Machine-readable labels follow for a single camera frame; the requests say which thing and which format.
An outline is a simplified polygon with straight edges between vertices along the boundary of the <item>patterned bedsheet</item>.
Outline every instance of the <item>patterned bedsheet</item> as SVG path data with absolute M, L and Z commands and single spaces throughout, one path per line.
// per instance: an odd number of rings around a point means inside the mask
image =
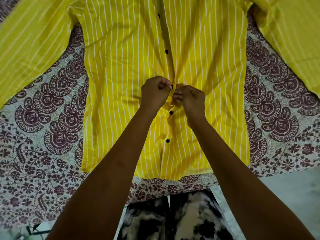
M 0 22 L 18 0 L 0 0 Z M 245 112 L 258 177 L 320 165 L 320 100 L 273 51 L 248 15 Z M 0 110 L 0 227 L 54 220 L 86 178 L 82 160 L 88 77 L 80 26 L 50 69 Z M 134 177 L 127 203 L 194 191 L 214 174 L 179 181 Z

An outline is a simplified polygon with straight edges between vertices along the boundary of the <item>bedsheet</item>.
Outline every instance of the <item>bedsheet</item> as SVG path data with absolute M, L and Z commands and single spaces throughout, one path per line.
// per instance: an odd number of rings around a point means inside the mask
M 0 21 L 17 2 L 0 0 Z M 263 177 L 319 166 L 320 100 L 248 19 L 244 107 L 250 169 Z M 87 176 L 80 170 L 88 92 L 83 55 L 83 33 L 76 26 L 60 59 L 0 111 L 0 227 L 56 219 Z M 214 174 L 178 181 L 134 177 L 127 203 L 214 184 Z

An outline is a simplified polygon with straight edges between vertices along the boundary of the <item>pant leg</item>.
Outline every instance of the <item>pant leg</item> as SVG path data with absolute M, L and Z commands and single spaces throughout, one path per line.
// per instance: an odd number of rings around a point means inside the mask
M 233 239 L 210 189 L 170 196 L 175 240 Z
M 118 240 L 172 239 L 167 197 L 128 205 Z

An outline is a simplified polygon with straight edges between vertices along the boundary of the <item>floor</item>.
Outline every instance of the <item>floor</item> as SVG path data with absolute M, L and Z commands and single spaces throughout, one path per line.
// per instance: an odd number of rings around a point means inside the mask
M 320 167 L 310 168 L 299 172 L 280 174 L 272 177 L 261 178 L 261 181 L 269 187 L 305 224 L 313 236 L 320 240 Z M 234 238 L 246 239 L 242 234 L 219 186 L 211 187 L 214 196 L 222 208 L 226 220 Z M 118 231 L 122 223 L 125 209 L 119 223 Z M 41 223 L 33 232 L 50 230 L 54 221 Z M 47 234 L 32 235 L 27 237 L 26 228 L 20 233 L 25 238 L 17 238 L 18 232 L 9 233 L 0 229 L 1 240 L 40 240 L 45 239 Z

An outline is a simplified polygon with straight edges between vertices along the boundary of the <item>black and white pants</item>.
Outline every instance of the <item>black and white pants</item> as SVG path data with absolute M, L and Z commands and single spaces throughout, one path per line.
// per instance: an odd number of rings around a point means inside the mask
M 210 189 L 127 207 L 118 240 L 233 239 Z

